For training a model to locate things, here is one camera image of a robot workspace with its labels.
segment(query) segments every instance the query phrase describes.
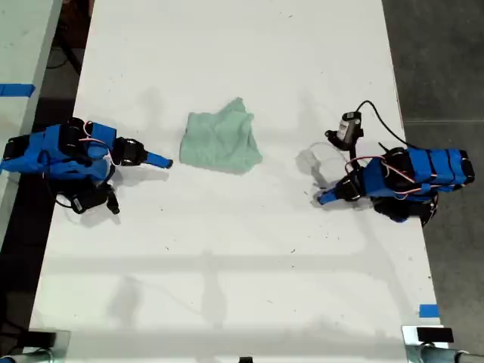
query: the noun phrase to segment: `black cable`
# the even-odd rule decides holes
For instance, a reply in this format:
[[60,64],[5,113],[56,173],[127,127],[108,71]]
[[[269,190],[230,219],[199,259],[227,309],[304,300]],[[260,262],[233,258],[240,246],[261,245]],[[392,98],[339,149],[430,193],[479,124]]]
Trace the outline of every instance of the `black cable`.
[[79,62],[79,59],[77,59],[72,48],[67,43],[66,39],[64,38],[64,35],[62,34],[62,31],[59,28],[57,28],[54,38],[59,43],[60,49],[62,49],[62,51],[64,52],[67,60],[70,62],[70,65],[73,66],[73,69],[76,71],[78,75],[81,75],[81,69],[82,69],[81,62]]
[[[52,47],[51,48],[51,53],[52,53],[52,51],[62,51],[62,49]],[[56,68],[61,68],[61,67],[65,66],[68,61],[69,61],[69,58],[66,57],[66,59],[64,59],[64,62],[62,62],[60,64],[56,64],[55,66],[49,66],[48,65],[48,61],[47,61],[47,66],[45,67],[45,69],[47,69],[47,70],[55,70]]]
[[12,346],[12,347],[10,348],[10,350],[7,352],[7,354],[6,354],[6,355],[13,355],[14,350],[15,350],[15,349],[19,349],[19,348],[20,348],[20,346],[18,345],[18,343],[17,343],[17,344],[15,344],[14,346]]
[[378,144],[381,146],[382,149],[385,150],[386,153],[389,152],[389,150],[381,142],[378,142]]
[[25,327],[21,327],[19,324],[15,324],[13,321],[11,321],[11,320],[9,320],[7,318],[3,318],[3,323],[8,324],[11,327],[15,327],[15,328],[17,328],[20,331],[25,331],[26,330]]
[[0,337],[7,337],[12,339],[18,339],[19,336],[20,336],[19,334],[14,334],[14,333],[0,333]]
[[54,202],[57,205],[62,206],[63,208],[72,209],[71,206],[68,206],[68,205],[66,205],[66,204],[61,203],[60,201],[58,201],[57,200],[57,196],[52,192],[51,186],[48,183],[48,176],[51,173],[51,155],[48,153],[47,150],[40,150],[39,159],[42,158],[42,155],[43,154],[45,154],[46,157],[47,157],[47,166],[46,166],[47,172],[46,173],[42,173],[42,179],[45,181],[45,186],[47,187],[47,192],[49,193],[49,195],[51,196],[51,198],[54,200]]
[[401,143],[409,146],[409,147],[412,147],[414,149],[421,149],[421,147],[417,147],[415,145],[412,145],[410,143],[408,143],[407,141],[404,141],[402,140],[395,132],[392,131],[392,129],[390,127],[388,127],[388,125],[382,120],[380,114],[378,113],[378,110],[377,110],[377,107],[374,105],[373,102],[369,101],[369,100],[366,100],[366,101],[363,101],[360,103],[360,105],[358,106],[358,108],[356,109],[356,112],[359,112],[360,111],[360,108],[362,106],[364,106],[365,104],[369,104],[371,107],[373,107],[373,111],[375,111],[375,114],[377,115],[377,118],[378,120],[381,122],[381,124],[383,125],[383,127],[390,133],[392,134],[392,136],[394,138],[396,138],[398,141],[400,141]]

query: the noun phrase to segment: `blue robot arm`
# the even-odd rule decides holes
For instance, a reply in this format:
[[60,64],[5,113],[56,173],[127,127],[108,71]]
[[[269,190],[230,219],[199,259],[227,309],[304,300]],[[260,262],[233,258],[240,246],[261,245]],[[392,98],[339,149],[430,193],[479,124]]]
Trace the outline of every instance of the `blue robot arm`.
[[408,149],[385,149],[386,153],[371,160],[365,167],[358,163],[355,144],[363,136],[361,114],[363,104],[370,104],[382,124],[389,130],[370,102],[363,102],[355,112],[345,113],[338,132],[328,131],[328,140],[340,150],[350,152],[353,170],[336,185],[321,192],[321,205],[343,199],[354,201],[370,197],[377,212],[403,222],[409,216],[420,216],[425,225],[436,213],[439,192],[451,192],[474,181],[475,175],[467,153],[456,149],[420,149],[396,136]]
[[55,181],[59,194],[70,201],[67,207],[76,213],[107,202],[117,214],[116,196],[107,182],[116,166],[142,163],[169,169],[173,161],[146,151],[139,141],[117,138],[109,126],[71,118],[44,132],[9,139],[0,171],[41,173]]

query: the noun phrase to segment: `white table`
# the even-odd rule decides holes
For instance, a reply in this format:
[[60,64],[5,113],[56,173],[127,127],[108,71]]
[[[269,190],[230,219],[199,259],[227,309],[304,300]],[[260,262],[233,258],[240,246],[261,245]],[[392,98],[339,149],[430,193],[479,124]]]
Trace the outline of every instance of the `white table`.
[[[31,98],[0,97],[0,150],[9,138],[29,133],[62,0],[0,1],[0,83],[36,86]],[[17,195],[18,175],[0,175],[0,248]]]
[[[262,164],[177,163],[188,114],[237,96]],[[56,207],[31,326],[71,330],[69,362],[405,361],[401,326],[439,323],[419,221],[314,208],[296,164],[366,98],[403,136],[379,0],[98,0],[75,116],[175,165],[120,168],[118,217]],[[398,144],[363,112],[359,155]]]

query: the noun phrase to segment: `blue tape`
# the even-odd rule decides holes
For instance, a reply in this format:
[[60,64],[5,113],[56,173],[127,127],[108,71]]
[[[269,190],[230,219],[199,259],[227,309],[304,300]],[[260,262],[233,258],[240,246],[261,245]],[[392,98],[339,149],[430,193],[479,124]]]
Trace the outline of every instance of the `blue tape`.
[[411,160],[411,165],[414,167],[415,181],[420,183],[428,180],[432,174],[432,169],[427,152],[425,150],[409,148],[408,155]]
[[421,318],[438,318],[439,307],[437,304],[420,304],[420,309],[418,312]]
[[437,176],[433,179],[433,184],[448,184],[454,181],[454,173],[450,167],[450,159],[446,150],[430,150],[433,167]]
[[455,184],[465,183],[467,177],[462,171],[462,156],[460,150],[448,149],[448,155],[450,157],[451,168],[455,173]]
[[422,184],[420,184],[420,191],[418,191],[418,193],[419,194],[426,194],[430,191],[430,189],[432,189],[430,187],[430,184],[422,183]]
[[319,196],[318,202],[322,205],[322,204],[330,203],[337,200],[338,198],[336,198],[336,194],[334,192],[335,192],[334,189],[325,191],[323,194]]
[[34,85],[0,83],[0,97],[30,97],[35,90]]

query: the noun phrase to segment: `cloth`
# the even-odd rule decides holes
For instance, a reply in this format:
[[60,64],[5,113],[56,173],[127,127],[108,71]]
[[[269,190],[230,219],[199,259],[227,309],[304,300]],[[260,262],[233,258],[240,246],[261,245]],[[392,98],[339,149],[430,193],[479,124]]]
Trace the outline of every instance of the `cloth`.
[[262,162],[252,133],[254,115],[242,98],[218,113],[190,113],[180,145],[182,163],[204,169],[244,174]]

